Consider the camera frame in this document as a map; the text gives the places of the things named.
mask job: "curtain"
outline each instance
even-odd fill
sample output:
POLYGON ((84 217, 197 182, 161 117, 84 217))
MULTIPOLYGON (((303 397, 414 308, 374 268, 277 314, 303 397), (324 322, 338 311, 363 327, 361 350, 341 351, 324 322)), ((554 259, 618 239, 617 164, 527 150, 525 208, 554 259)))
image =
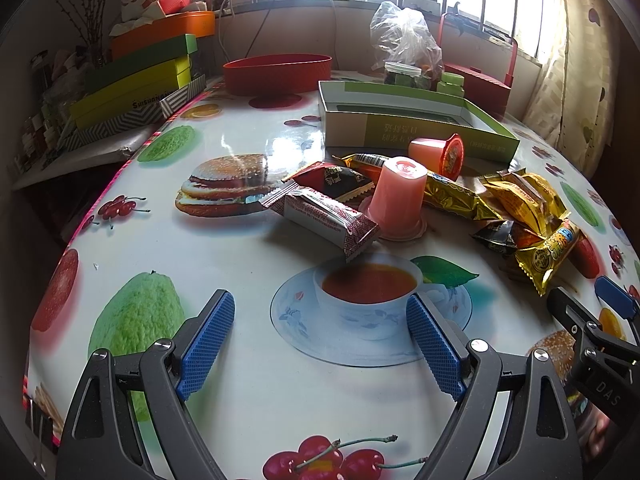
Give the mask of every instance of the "curtain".
POLYGON ((613 126, 618 17, 606 0, 559 0, 550 57, 523 122, 587 178, 613 126))

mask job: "green cardboard box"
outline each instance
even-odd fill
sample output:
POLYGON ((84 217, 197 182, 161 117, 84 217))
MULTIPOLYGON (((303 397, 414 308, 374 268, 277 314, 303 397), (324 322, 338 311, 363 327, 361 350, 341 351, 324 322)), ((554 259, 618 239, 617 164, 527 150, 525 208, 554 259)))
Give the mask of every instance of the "green cardboard box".
POLYGON ((509 163, 519 140, 466 99, 377 83, 321 81, 320 116, 327 147, 407 149, 418 137, 457 133, 465 156, 509 163))
POLYGON ((84 80, 84 89, 88 94, 93 94, 136 72, 170 59, 188 56, 196 52, 197 49, 196 37, 193 34, 183 34, 160 41, 107 63, 97 70, 88 72, 84 80))

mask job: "plastic jar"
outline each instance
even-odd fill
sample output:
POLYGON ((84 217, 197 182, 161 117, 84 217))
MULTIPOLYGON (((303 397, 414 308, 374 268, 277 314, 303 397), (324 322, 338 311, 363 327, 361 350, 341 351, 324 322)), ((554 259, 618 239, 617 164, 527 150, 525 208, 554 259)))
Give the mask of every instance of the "plastic jar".
POLYGON ((441 94, 455 95, 456 97, 464 97, 465 89, 462 88, 464 83, 464 76, 454 74, 453 72, 443 72, 442 79, 438 83, 438 92, 441 94))
POLYGON ((387 61, 385 63, 385 84, 419 88, 418 79, 422 70, 417 66, 387 61))

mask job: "open box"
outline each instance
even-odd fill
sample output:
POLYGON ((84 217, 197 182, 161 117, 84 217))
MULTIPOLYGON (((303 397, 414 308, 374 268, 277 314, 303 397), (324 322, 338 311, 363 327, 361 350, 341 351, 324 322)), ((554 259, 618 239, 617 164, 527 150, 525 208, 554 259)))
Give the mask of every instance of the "open box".
POLYGON ((321 81, 320 116, 327 147, 407 149, 418 137, 457 133, 465 156, 509 163, 519 140, 466 99, 417 88, 321 81))

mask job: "green lemon print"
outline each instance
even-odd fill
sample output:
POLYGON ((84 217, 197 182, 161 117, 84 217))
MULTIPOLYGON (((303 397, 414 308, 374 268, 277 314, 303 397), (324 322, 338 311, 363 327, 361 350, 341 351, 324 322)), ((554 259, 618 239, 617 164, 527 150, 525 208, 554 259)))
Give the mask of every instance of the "green lemon print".
POLYGON ((569 186, 566 182, 561 182, 562 190, 568 198, 574 210, 580 215, 587 224, 596 229, 600 234, 604 234, 605 226, 598 215, 597 211, 591 206, 582 195, 580 195, 573 187, 569 186))
POLYGON ((183 150, 195 137, 191 126, 178 126, 160 135, 138 156, 138 162, 155 162, 183 150))

